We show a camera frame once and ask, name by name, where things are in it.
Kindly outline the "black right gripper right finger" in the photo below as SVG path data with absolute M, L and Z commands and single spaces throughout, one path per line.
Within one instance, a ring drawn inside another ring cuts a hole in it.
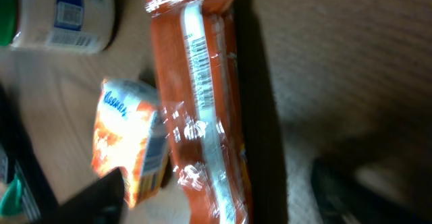
M 310 183 L 324 224 L 411 223 L 429 221 L 390 202 L 344 175 L 322 159 L 315 159 Z

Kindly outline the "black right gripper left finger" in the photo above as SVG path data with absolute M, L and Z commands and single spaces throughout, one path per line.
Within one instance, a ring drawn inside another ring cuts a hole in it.
M 124 210 L 124 181 L 120 168 L 84 189 L 37 224 L 120 224 Z

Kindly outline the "orange juice carton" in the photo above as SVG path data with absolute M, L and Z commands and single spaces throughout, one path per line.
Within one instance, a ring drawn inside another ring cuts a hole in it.
M 130 79 L 104 79 L 97 104 L 92 168 L 103 177 L 118 168 L 130 208 L 154 196 L 168 162 L 167 131 L 154 87 Z

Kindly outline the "green lidded jar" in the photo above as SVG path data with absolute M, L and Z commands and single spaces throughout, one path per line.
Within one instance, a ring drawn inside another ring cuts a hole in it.
M 1 0 L 1 46 L 93 54 L 111 41 L 115 0 Z

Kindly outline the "red Top candy bar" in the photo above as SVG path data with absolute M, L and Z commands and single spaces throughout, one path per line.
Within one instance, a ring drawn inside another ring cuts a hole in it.
M 146 0 L 173 170 L 191 223 L 249 223 L 234 0 Z

